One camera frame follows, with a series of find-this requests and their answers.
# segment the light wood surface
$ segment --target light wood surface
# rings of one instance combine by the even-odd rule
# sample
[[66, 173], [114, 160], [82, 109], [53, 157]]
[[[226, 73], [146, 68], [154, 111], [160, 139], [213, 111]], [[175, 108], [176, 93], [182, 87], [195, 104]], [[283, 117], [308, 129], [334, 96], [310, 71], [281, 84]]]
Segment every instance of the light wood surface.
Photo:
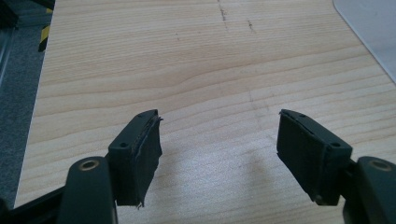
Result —
[[157, 108], [160, 166], [120, 223], [343, 223], [277, 157], [278, 112], [396, 162], [395, 93], [331, 0], [57, 0], [16, 205]]

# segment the black plastic jaw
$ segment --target black plastic jaw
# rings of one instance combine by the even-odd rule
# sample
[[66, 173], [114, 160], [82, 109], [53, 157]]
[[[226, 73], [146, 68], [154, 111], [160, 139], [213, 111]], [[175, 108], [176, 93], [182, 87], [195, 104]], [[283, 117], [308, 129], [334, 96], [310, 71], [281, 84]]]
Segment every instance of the black plastic jaw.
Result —
[[138, 114], [108, 147], [106, 158], [117, 205], [144, 206], [149, 184], [163, 154], [157, 110]]
[[308, 116], [282, 109], [276, 148], [313, 202], [338, 204], [336, 179], [349, 165], [349, 144]]

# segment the screw hole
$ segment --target screw hole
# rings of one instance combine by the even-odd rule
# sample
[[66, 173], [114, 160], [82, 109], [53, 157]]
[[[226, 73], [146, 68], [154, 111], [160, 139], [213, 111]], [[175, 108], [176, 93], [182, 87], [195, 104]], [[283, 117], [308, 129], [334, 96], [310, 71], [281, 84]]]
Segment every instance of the screw hole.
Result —
[[331, 143], [330, 145], [332, 145], [333, 147], [340, 147], [341, 146], [339, 143]]
[[81, 171], [89, 171], [99, 165], [99, 161], [84, 161], [79, 165]]
[[388, 171], [392, 170], [392, 168], [388, 164], [386, 164], [382, 161], [369, 161], [369, 164], [371, 166], [373, 166], [374, 168], [381, 170], [381, 171], [388, 172]]

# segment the floor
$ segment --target floor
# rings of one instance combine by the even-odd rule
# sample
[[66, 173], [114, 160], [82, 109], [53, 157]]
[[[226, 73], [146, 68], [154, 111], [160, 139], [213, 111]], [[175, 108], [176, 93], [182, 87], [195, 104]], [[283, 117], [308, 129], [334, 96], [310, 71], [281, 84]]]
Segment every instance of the floor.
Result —
[[44, 52], [38, 52], [46, 9], [28, 0], [5, 1], [20, 16], [0, 78], [0, 197], [13, 208]]

